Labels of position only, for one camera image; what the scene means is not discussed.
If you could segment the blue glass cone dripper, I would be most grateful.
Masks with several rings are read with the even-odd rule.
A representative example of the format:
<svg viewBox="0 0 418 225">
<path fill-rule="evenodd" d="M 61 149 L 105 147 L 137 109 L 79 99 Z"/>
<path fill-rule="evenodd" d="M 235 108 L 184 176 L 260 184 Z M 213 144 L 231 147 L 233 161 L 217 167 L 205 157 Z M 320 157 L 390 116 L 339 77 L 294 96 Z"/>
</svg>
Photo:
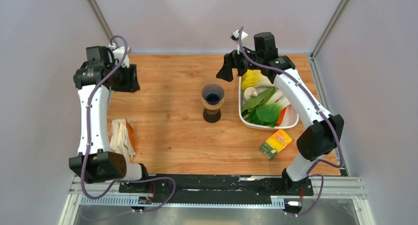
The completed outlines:
<svg viewBox="0 0 418 225">
<path fill-rule="evenodd" d="M 210 83 L 201 91 L 203 99 L 210 105 L 218 104 L 224 98 L 224 89 L 216 83 Z"/>
</svg>

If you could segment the brown glass coffee carafe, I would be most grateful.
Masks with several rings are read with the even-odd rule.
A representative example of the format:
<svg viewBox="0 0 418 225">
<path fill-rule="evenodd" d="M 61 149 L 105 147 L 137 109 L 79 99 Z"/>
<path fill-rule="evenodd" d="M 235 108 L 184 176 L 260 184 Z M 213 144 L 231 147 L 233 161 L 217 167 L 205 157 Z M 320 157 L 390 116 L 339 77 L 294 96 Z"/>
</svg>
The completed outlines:
<svg viewBox="0 0 418 225">
<path fill-rule="evenodd" d="M 221 110 L 204 109 L 203 118 L 208 123 L 216 123 L 221 119 Z"/>
</svg>

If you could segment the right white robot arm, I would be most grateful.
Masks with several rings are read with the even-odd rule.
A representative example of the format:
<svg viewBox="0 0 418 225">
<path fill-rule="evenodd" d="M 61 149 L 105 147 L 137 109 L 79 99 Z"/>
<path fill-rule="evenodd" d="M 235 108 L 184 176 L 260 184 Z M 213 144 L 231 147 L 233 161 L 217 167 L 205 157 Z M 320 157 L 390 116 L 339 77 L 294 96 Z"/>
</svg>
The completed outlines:
<svg viewBox="0 0 418 225">
<path fill-rule="evenodd" d="M 288 56 L 279 56 L 275 37 L 270 32 L 254 35 L 255 49 L 244 47 L 242 41 L 247 37 L 243 29 L 231 33 L 230 38 L 237 43 L 236 50 L 224 55 L 224 63 L 216 77 L 225 81 L 233 80 L 233 69 L 243 76 L 248 70 L 260 70 L 270 83 L 290 101 L 305 128 L 298 138 L 298 154 L 292 163 L 284 169 L 281 188 L 287 194 L 295 194 L 301 188 L 301 182 L 320 162 L 335 168 L 344 165 L 326 162 L 324 156 L 337 149 L 342 154 L 340 139 L 344 127 L 341 115 L 333 115 L 315 98 L 304 84 L 294 63 Z"/>
</svg>

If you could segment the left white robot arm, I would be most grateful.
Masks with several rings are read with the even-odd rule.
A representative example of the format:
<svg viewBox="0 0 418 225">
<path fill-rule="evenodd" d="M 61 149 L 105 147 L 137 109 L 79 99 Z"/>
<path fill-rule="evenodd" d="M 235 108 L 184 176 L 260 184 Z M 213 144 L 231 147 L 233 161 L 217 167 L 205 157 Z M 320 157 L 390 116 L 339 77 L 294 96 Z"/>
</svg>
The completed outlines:
<svg viewBox="0 0 418 225">
<path fill-rule="evenodd" d="M 136 65 L 129 63 L 131 53 L 130 48 L 114 44 L 86 49 L 87 61 L 73 76 L 81 105 L 81 136 L 77 156 L 69 159 L 69 168 L 84 176 L 88 184 L 127 180 L 142 193 L 151 185 L 146 167 L 129 162 L 121 152 L 113 150 L 107 130 L 112 92 L 140 90 Z"/>
</svg>

